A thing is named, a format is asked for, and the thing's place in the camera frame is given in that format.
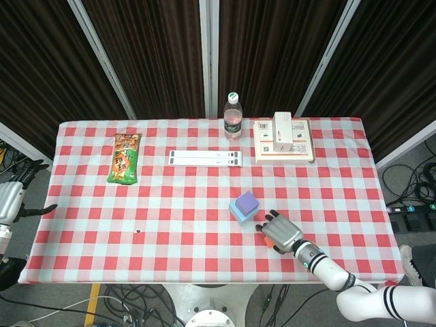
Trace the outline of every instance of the blue sponge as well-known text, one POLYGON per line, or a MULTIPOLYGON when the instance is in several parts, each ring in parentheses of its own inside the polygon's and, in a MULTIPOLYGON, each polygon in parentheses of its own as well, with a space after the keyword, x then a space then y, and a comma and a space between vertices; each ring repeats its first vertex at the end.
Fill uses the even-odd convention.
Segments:
POLYGON ((229 210, 233 215, 233 217, 235 217, 236 220, 239 222, 239 224, 242 225, 244 222, 248 220, 252 220, 253 217, 256 216, 256 214, 259 212, 259 206, 253 211, 251 211, 247 216, 244 216, 244 214, 236 206, 236 200, 232 200, 229 203, 229 210))

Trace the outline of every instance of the black cable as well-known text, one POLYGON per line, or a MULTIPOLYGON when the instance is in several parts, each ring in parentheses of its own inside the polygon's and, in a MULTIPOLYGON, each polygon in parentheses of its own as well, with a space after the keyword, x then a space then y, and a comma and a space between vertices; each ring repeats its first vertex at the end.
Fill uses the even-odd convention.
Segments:
POLYGON ((270 306, 271 298, 273 297, 274 287, 275 287, 275 285, 273 285, 271 287, 270 292, 266 296, 266 299, 265 299, 265 302, 264 302, 264 307, 262 308, 262 314, 261 314, 260 319, 259 319, 259 327, 262 325, 262 318, 264 317, 264 314, 265 314, 267 308, 270 306))
POLYGON ((279 313, 280 308, 282 307, 283 303, 285 302, 287 293, 289 292, 289 285, 283 285, 280 288, 279 295, 277 296, 276 303, 274 305, 273 313, 270 316, 270 319, 265 324, 265 327, 275 327, 277 323, 277 314, 279 313))
POLYGON ((408 165, 400 163, 396 165, 391 165, 383 171, 383 174, 381 175, 383 184, 391 194, 397 197, 397 199, 395 199, 394 201, 386 203, 386 206, 392 206, 396 203, 402 204, 404 201, 421 202, 424 204, 431 204, 436 201, 436 180, 433 178, 433 175, 431 173, 431 169, 436 165, 434 165, 433 163, 428 163, 423 168, 421 167, 428 160, 436 157, 436 153, 434 153, 430 149, 426 141, 424 141, 424 144, 432 155, 431 157, 425 159, 423 162, 419 163, 416 168, 413 169, 408 165), (395 193, 393 190, 391 190, 385 180, 385 174, 387 173, 387 171, 395 167, 405 167, 411 171, 407 186, 400 194, 395 193))
POLYGON ((427 150, 429 150, 430 153, 436 157, 436 153, 434 153, 434 152, 430 149, 429 145, 427 144, 427 140, 424 141, 424 144, 425 144, 427 150))
POLYGON ((88 311, 75 310, 75 309, 62 309, 62 308, 56 308, 56 307, 47 307, 45 305, 37 305, 37 304, 34 304, 34 303, 20 302, 20 301, 15 301, 15 300, 10 300, 8 298, 5 298, 1 294, 0 294, 0 299, 3 300, 3 301, 9 302, 9 303, 13 303, 15 305, 27 305, 29 307, 36 307, 36 308, 47 309, 47 310, 55 310, 55 311, 68 311, 68 312, 76 312, 76 313, 86 313, 88 315, 94 315, 96 317, 104 318, 104 319, 110 320, 111 322, 119 324, 118 321, 112 319, 111 317, 108 317, 108 316, 105 316, 105 315, 100 315, 98 313, 92 313, 92 312, 88 312, 88 311))
POLYGON ((164 325, 163 325, 164 320, 162 319, 161 314, 159 313, 158 310, 155 310, 155 312, 156 312, 156 315, 159 317, 158 320, 160 320, 160 322, 161 322, 161 327, 164 327, 164 325))
POLYGON ((323 290, 320 290, 316 293, 313 293, 312 295, 310 295, 310 297, 308 297, 300 306, 299 308, 293 313, 291 314, 291 316, 280 326, 280 327, 284 327, 303 307, 304 305, 314 296, 317 296, 318 294, 328 291, 328 288, 324 288, 323 290))
POLYGON ((3 169, 0 171, 0 174, 3 174, 8 170, 11 170, 12 173, 15 174, 24 166, 26 161, 30 160, 20 151, 0 140, 0 154, 2 153, 4 154, 4 156, 0 167, 3 167, 3 169))
MULTIPOLYGON (((161 321, 161 324, 165 324, 168 326, 174 326, 176 324, 176 320, 177 320, 183 326, 185 325, 185 323, 179 317, 176 316, 174 303, 173 303, 170 295, 168 294, 168 297, 169 297, 170 303, 171 303, 171 308, 166 304, 166 301, 163 299, 163 292, 165 291, 165 288, 163 286, 162 286, 162 289, 160 291, 157 291, 153 286, 150 286, 150 285, 135 285, 135 286, 128 285, 127 287, 130 287, 130 289, 126 289, 124 285, 118 286, 118 285, 108 284, 108 285, 106 285, 105 295, 111 295, 111 292, 112 292, 117 298, 122 299, 122 303, 125 303, 126 305, 129 305, 130 307, 136 308, 139 311, 143 311, 144 312, 144 315, 143 315, 144 321, 147 320, 149 317, 154 317, 155 319, 159 319, 159 315, 155 312, 153 312, 151 315, 147 316, 147 313, 150 311, 148 310, 147 304, 146 304, 147 298, 159 298, 160 301, 162 302, 162 304, 171 313, 172 320, 173 320, 172 321, 173 325, 168 324, 164 320, 161 321), (153 294, 152 295, 146 294, 148 290, 152 291, 153 294), (142 299, 142 301, 144 303, 144 308, 141 308, 132 302, 132 300, 137 300, 137 299, 142 299)), ((104 304, 105 304, 106 308, 109 310, 109 312, 111 312, 111 314, 113 314, 117 317, 120 317, 119 313, 125 312, 124 309, 117 309, 110 302, 110 299, 108 299, 108 298, 104 299, 104 304)))

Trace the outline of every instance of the cardboard box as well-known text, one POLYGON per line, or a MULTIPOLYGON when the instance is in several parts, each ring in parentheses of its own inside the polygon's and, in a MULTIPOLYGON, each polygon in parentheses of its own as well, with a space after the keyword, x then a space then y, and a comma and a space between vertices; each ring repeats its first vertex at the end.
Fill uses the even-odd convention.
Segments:
POLYGON ((274 142, 274 151, 291 151, 293 143, 291 113, 281 111, 275 112, 272 121, 272 141, 274 142))
POLYGON ((257 164, 307 164, 315 161, 310 124, 307 119, 292 120, 293 144, 288 152, 274 151, 273 122, 259 120, 254 122, 254 152, 257 164))

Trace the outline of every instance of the metal stand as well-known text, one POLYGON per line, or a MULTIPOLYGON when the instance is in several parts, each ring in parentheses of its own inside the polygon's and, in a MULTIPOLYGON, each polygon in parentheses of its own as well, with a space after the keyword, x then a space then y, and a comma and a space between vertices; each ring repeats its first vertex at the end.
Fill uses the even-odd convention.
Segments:
POLYGON ((232 284, 209 288, 192 284, 163 285, 187 327, 244 327, 245 312, 258 284, 232 284))

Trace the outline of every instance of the white shoe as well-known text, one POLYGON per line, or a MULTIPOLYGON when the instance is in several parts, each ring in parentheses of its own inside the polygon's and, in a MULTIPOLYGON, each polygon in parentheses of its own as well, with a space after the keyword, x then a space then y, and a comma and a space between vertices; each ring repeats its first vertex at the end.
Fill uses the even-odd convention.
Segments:
POLYGON ((409 279, 410 285, 422 286, 422 278, 415 267, 414 260, 411 256, 411 247, 409 245, 400 246, 401 261, 403 263, 404 272, 409 279))

